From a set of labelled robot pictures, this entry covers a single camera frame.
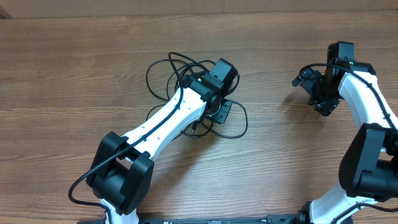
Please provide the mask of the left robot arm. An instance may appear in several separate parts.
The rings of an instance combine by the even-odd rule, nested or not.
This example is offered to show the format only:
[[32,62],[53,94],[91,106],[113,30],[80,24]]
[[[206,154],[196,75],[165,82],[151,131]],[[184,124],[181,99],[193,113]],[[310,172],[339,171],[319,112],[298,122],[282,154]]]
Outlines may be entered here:
[[106,223],[138,223],[136,209],[149,191],[154,161],[190,124],[223,124],[231,107],[225,97],[238,82],[238,71],[221,58],[209,72],[184,76],[183,87],[145,123],[101,140],[86,183],[106,207]]

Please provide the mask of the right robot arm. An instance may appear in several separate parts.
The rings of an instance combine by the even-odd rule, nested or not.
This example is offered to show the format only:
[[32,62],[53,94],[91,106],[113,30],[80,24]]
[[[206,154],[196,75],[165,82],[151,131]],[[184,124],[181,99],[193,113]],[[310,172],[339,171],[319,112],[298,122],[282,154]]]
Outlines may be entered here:
[[322,197],[307,202],[293,223],[352,223],[368,207],[386,213],[396,208],[378,204],[397,197],[397,116],[383,97],[376,71],[354,59],[354,43],[337,41],[327,49],[324,73],[313,63],[292,80],[309,95],[308,104],[328,116],[345,100],[357,134],[343,156],[338,178]]

